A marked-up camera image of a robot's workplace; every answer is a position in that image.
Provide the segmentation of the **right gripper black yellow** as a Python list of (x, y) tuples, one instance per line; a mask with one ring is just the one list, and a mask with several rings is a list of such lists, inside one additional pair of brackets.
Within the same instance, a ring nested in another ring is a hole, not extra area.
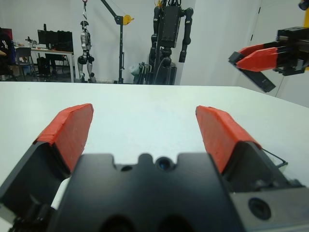
[(236, 67), (252, 72), (270, 69), (282, 75), (302, 74), (309, 68), (309, 11), (302, 27), (280, 29), (276, 41), (247, 46), (239, 51), (245, 58)]

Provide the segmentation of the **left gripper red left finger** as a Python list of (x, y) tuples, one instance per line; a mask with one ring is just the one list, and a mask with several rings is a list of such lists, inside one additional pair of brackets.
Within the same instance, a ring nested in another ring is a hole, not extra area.
[(84, 151), (93, 105), (60, 111), (30, 145), (0, 187), (1, 218), (31, 218), (50, 207)]

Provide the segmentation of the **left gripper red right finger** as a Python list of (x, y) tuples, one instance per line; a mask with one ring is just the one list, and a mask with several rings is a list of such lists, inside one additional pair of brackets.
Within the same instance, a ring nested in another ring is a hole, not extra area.
[(232, 116), (217, 108), (197, 106), (196, 118), (204, 147), (232, 192), (300, 188), (289, 180), (262, 146)]

